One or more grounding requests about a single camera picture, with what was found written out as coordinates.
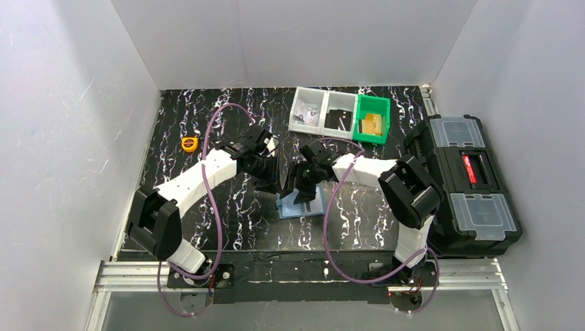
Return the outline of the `blue card holder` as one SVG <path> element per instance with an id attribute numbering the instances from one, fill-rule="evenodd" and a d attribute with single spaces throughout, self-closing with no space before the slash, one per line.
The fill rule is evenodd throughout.
<path id="1" fill-rule="evenodd" d="M 298 190 L 296 189 L 294 189 L 293 192 L 286 197 L 281 197 L 278 194 L 275 205 L 279 214 L 279 218 L 294 219 L 324 215 L 326 208 L 324 190 L 322 187 L 317 186 L 315 193 L 316 195 L 314 200 L 299 204 L 294 203 L 295 198 L 299 194 Z"/>

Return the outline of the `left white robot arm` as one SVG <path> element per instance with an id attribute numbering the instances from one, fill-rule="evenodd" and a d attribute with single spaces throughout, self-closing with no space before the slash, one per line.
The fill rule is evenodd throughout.
<path id="1" fill-rule="evenodd" d="M 141 186 L 132 200 L 126 236 L 158 261 L 167 261 L 192 279 L 202 279 L 208 257 L 183 237 L 182 218 L 211 190 L 241 172 L 256 179 L 258 190 L 277 194 L 278 146 L 278 138 L 251 125 L 240 136 L 218 143 L 178 177 L 154 188 Z"/>

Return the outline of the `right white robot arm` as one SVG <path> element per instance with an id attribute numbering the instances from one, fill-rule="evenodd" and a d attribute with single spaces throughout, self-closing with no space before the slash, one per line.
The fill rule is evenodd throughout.
<path id="1" fill-rule="evenodd" d="M 414 270 L 424 260 L 430 225 L 444 191 L 422 162 L 411 154 L 399 159 L 371 159 L 328 150 L 313 139 L 299 149 L 304 160 L 290 165 L 281 197 L 295 193 L 296 203 L 315 199 L 324 181 L 351 182 L 381 190 L 399 223 L 394 262 Z"/>

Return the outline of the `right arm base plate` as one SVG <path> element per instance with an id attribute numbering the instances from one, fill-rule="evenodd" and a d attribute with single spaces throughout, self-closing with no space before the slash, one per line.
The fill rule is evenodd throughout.
<path id="1" fill-rule="evenodd" d="M 413 269 L 404 267 L 392 277 L 370 286 L 387 289 L 394 309 L 413 313 L 427 305 L 423 298 L 423 289 L 429 287 L 435 290 L 438 276 L 437 264 L 423 259 Z"/>

